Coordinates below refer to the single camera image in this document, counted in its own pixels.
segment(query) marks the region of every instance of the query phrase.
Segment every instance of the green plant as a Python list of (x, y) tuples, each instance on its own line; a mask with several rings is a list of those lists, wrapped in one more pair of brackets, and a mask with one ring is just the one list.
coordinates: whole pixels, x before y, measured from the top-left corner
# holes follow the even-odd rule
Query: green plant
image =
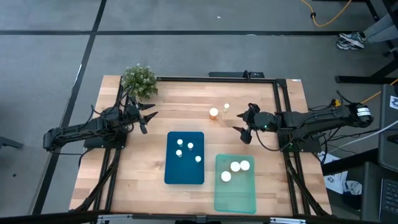
[(130, 96), (137, 96), (141, 99), (149, 99), (157, 95), (155, 73), (150, 67), (143, 67), (137, 64), (135, 67), (128, 67), (122, 78), (124, 88), (132, 85)]

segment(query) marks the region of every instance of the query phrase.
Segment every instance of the white sticker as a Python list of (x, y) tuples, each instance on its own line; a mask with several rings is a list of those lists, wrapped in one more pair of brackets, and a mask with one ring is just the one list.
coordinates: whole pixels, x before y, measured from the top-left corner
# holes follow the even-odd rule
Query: white sticker
[(390, 97), (390, 107), (398, 110), (398, 97)]
[(358, 112), (369, 111), (369, 108), (358, 108)]
[(366, 115), (371, 115), (370, 112), (360, 112), (356, 113), (358, 116), (366, 116)]

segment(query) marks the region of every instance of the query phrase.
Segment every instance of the dark blue tray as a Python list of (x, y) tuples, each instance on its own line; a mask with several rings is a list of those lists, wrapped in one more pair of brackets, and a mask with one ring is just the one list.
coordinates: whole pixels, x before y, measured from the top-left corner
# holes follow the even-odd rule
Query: dark blue tray
[[(183, 146), (177, 144), (182, 139)], [(193, 143), (192, 151), (188, 143)], [(182, 157), (175, 151), (180, 149)], [(205, 181), (205, 135), (202, 132), (171, 131), (167, 134), (166, 166), (164, 182), (166, 184), (203, 184)]]

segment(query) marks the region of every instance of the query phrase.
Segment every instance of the ping pong ball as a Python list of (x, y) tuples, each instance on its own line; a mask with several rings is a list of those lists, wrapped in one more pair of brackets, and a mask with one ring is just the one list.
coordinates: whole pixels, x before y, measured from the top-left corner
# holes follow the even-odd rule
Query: ping pong ball
[(228, 182), (231, 180), (231, 174), (228, 171), (224, 171), (221, 173), (221, 180), (224, 182)]
[(231, 163), (231, 170), (233, 172), (237, 172), (241, 169), (241, 165), (238, 162), (232, 162)]
[(244, 171), (249, 170), (250, 168), (250, 163), (248, 161), (242, 161), (241, 162), (241, 169)]
[(218, 109), (212, 108), (210, 109), (210, 119), (216, 119), (218, 115)]
[(181, 150), (177, 150), (175, 151), (176, 155), (178, 155), (178, 157), (182, 157), (182, 151)]

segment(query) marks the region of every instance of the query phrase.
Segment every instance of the teal tray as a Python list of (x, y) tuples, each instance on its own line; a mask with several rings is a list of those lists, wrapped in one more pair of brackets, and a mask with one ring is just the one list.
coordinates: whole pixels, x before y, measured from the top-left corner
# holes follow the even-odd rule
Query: teal tray
[[(250, 163), (248, 171), (232, 172), (229, 167), (232, 162), (246, 160)], [(221, 173), (231, 173), (231, 180), (221, 180)], [(254, 183), (254, 158), (252, 156), (218, 154), (216, 156), (216, 188), (214, 209), (217, 212), (256, 212), (256, 189)]]

